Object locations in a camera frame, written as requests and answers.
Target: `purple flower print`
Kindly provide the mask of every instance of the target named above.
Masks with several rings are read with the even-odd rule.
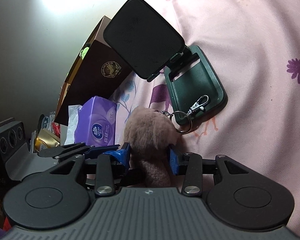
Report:
[[[288,73],[293,73],[291,78],[294,79],[297,77],[298,75],[298,84],[300,84],[300,59],[297,59],[294,60],[288,60],[288,69],[287,69],[287,72]]]

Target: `vinda logo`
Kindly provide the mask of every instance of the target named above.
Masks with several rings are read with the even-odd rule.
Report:
[[[94,124],[92,126],[92,134],[97,139],[102,139],[103,132],[102,132],[102,126],[98,123]]]

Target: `red object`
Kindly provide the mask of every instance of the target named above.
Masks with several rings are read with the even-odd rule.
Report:
[[[9,231],[11,229],[11,225],[8,221],[8,219],[6,218],[4,223],[3,223],[3,228],[2,228],[4,231]]]
[[[52,122],[53,133],[60,138],[60,124]]]

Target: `white wall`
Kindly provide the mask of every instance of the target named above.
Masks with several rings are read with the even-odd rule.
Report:
[[[98,21],[125,1],[0,0],[0,121],[15,117],[29,137]]]

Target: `white tissue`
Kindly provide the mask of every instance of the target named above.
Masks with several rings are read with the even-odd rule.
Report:
[[[67,138],[65,145],[74,143],[74,131],[78,125],[78,110],[81,110],[82,106],[69,106],[69,124],[67,130]]]

